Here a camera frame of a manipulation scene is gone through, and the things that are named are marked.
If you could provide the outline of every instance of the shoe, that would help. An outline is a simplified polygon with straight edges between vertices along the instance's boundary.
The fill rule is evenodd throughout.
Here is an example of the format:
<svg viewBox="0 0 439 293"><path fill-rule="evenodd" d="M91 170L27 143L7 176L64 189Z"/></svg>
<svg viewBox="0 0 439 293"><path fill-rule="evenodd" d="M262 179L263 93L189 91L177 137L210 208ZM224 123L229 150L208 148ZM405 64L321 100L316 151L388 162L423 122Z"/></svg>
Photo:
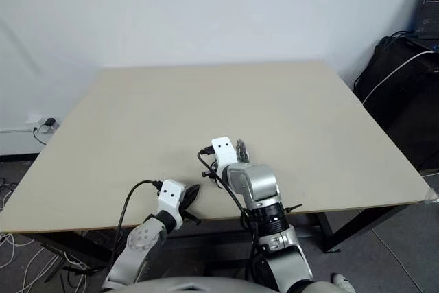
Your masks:
<svg viewBox="0 0 439 293"><path fill-rule="evenodd" d="M332 284L338 286L348 293L355 293L355 288L351 285L351 283L349 283L346 278L344 278L342 274L334 274L332 276Z"/></svg>

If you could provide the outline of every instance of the gray carpet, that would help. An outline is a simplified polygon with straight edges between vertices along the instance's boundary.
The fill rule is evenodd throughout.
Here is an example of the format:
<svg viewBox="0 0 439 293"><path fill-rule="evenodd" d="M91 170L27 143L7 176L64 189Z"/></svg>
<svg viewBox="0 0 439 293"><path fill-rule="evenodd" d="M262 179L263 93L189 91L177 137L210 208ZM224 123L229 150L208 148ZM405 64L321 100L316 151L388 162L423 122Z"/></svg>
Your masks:
<svg viewBox="0 0 439 293"><path fill-rule="evenodd" d="M0 176L8 183L18 183L30 165L30 162L0 163ZM427 182L439 190L439 175L427 178ZM6 190L2 190L0 193L2 200L5 192ZM337 228L355 215L355 211L344 211L332 212L328 217L332 227ZM396 253L424 293L438 292L438 223L438 204L416 204L409 206L375 229L382 240ZM17 244L28 241L20 235L15 235L15 238ZM351 281L357 293L418 291L402 267L372 232L347 241L342 245L340 253L322 253L318 243L311 238L301 239L300 242L316 280L328 281L332 272L340 272ZM0 292L15 293L21 289L25 267L39 249L37 242L15 249L13 262L0 269ZM11 251L12 247L7 243L0 246L0 265L9 261ZM174 257L174 263L181 266L182 262L190 264L191 256L195 256L195 253L196 251L190 250L173 250L170 255ZM222 250L216 250L215 253L246 255L248 245L227 246ZM35 278L51 257L53 254L44 250L36 258L29 267L27 283ZM220 272L219 275L241 276L236 272L230 274ZM104 273L99 273L88 278L86 291L98 292L104 277ZM63 292L61 281L64 282L65 292L75 291L67 285L67 274L64 270L58 272L49 283L43 283L45 278L35 283L32 288L33 293ZM78 278L73 276L71 281L75 284Z"/></svg>

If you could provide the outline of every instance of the white wall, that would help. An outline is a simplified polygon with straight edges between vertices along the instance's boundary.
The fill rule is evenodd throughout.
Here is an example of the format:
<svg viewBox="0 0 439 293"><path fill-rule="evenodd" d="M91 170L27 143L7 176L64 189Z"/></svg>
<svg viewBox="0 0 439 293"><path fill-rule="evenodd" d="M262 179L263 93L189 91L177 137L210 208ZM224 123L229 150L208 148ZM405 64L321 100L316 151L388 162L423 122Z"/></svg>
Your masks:
<svg viewBox="0 0 439 293"><path fill-rule="evenodd" d="M0 131L65 117L104 66L323 58L351 85L416 1L0 0ZM40 147L0 134L0 154Z"/></svg>

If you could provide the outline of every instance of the black table leg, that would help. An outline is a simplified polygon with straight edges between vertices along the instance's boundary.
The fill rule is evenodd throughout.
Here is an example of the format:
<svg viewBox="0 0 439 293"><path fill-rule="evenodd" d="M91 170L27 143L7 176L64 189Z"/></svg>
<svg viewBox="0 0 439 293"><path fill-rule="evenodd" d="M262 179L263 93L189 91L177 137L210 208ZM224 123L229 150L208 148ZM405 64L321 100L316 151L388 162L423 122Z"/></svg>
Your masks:
<svg viewBox="0 0 439 293"><path fill-rule="evenodd" d="M90 267L107 266L111 251L73 231L23 234L49 247L69 253Z"/></svg>
<svg viewBox="0 0 439 293"><path fill-rule="evenodd" d="M332 233L326 215L324 213L318 213L317 215L324 235L323 251L333 252L337 250L337 247L346 239L369 231L407 206L408 205L396 205L365 209L334 233Z"/></svg>

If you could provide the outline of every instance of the beige tabletop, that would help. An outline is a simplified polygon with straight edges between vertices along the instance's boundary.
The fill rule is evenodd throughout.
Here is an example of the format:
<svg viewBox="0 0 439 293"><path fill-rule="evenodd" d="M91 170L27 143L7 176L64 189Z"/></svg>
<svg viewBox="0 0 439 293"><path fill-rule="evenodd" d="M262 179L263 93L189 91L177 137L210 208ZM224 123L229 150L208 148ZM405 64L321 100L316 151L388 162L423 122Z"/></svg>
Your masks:
<svg viewBox="0 0 439 293"><path fill-rule="evenodd" d="M238 216L196 158L222 136L273 169L283 204L303 204L297 212L412 203L429 190L322 62L107 69L16 188L0 230L114 227L144 179L200 183L194 214ZM124 224L156 207L154 188L138 188Z"/></svg>

